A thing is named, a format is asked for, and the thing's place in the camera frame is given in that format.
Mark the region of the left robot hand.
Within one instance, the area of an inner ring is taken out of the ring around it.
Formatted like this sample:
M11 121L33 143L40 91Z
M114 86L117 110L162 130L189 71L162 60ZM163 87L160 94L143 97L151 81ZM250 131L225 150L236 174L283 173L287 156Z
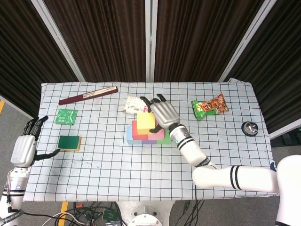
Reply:
M16 140L10 162L15 167L29 168L36 161L49 159L56 156L61 149L56 149L51 153L37 154L37 141L41 128L48 116L36 117L28 121L23 129L22 135Z

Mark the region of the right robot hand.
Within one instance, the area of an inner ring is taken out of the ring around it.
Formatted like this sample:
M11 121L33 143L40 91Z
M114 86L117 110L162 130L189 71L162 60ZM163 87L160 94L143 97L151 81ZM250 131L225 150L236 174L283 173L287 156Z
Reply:
M180 116L173 105L162 94L157 94L157 97L151 101L146 97L140 97L148 107L148 112L153 113L157 121L157 125L154 129L150 129L150 133L155 134L161 129L167 129L171 132L180 125Z

